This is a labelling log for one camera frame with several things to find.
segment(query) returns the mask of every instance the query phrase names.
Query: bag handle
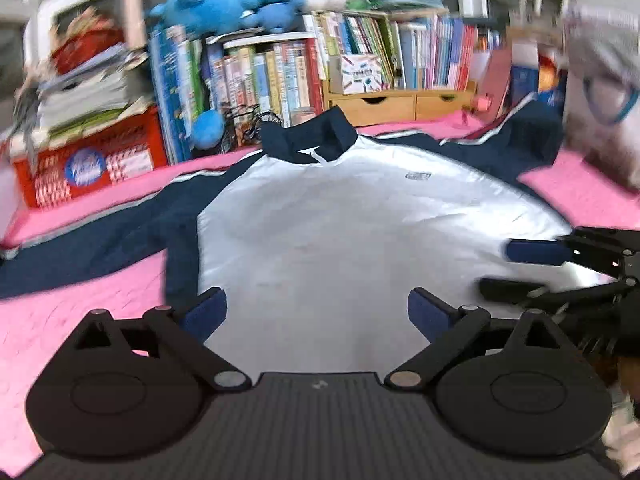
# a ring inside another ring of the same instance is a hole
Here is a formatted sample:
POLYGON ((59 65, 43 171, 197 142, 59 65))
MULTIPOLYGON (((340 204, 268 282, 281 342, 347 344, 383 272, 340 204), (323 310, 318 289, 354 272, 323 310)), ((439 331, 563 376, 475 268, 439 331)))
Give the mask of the bag handle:
POLYGON ((267 122, 260 126, 262 148, 269 156, 293 164, 316 164, 318 160, 300 150, 316 148, 316 153, 331 161, 339 158, 358 138, 358 133, 338 107, 332 107, 306 123, 283 128, 267 122))
POLYGON ((622 110, 620 110, 619 113, 615 115, 615 117, 611 118, 603 114, 594 102, 593 96, 591 95, 592 86, 593 81, 590 78, 586 77, 582 80, 582 90, 584 91, 584 96, 587 99, 589 110, 596 118, 596 120, 604 126, 615 126, 616 124, 620 124, 622 121, 624 121, 626 119, 626 116, 629 115, 629 112, 634 109, 634 107, 638 103, 638 98, 640 97, 640 92, 638 91, 638 89, 630 86, 627 90, 625 105, 622 107, 622 110))

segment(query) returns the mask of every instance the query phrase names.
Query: white box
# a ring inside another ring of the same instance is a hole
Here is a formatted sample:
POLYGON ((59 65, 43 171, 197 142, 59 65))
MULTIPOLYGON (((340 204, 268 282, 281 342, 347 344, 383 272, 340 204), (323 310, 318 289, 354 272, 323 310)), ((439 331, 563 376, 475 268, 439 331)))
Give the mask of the white box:
POLYGON ((362 94, 382 90, 380 58, 345 54, 329 58, 329 90, 333 94, 362 94))

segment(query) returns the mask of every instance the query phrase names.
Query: row of books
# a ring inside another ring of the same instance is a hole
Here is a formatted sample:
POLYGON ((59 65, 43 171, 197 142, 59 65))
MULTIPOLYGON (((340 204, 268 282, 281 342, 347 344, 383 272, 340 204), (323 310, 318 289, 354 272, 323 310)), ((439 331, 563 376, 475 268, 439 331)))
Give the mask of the row of books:
POLYGON ((200 41, 188 40, 180 26, 156 25, 148 51, 165 152, 169 164, 178 164, 191 159, 191 127, 204 111, 200 41))
POLYGON ((382 12, 314 12, 304 16, 305 29, 318 41, 318 72, 328 78, 331 56, 371 54, 380 58, 382 88, 394 86, 395 62, 390 22, 382 12))
POLYGON ((466 89, 478 30, 461 18, 432 16, 399 24, 403 87, 466 89))
MULTIPOLYGON (((290 32, 220 43, 205 41, 202 76, 210 92, 210 108, 224 111, 257 107, 273 111, 285 127, 297 110, 322 112, 316 41, 312 34, 290 32)), ((250 126, 234 118, 238 146, 250 126)))

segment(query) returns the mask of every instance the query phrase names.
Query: wooden drawer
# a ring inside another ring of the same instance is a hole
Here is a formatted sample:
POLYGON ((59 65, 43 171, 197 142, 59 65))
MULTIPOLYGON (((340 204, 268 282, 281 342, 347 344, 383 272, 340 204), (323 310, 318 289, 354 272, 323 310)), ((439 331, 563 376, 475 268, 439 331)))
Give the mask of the wooden drawer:
POLYGON ((418 95, 415 102, 415 119, 429 121, 469 106, 473 92, 441 92, 433 95, 418 95))
POLYGON ((413 121, 414 96, 387 96, 332 100, 330 106, 339 106, 353 126, 413 121))

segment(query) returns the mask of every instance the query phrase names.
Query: drawer handle cutout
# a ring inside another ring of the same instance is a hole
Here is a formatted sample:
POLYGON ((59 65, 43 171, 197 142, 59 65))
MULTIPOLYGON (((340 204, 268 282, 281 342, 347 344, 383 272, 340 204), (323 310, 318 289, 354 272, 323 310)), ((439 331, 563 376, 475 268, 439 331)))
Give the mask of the drawer handle cutout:
POLYGON ((363 97, 362 100, 370 105, 379 105, 386 97, 363 97))

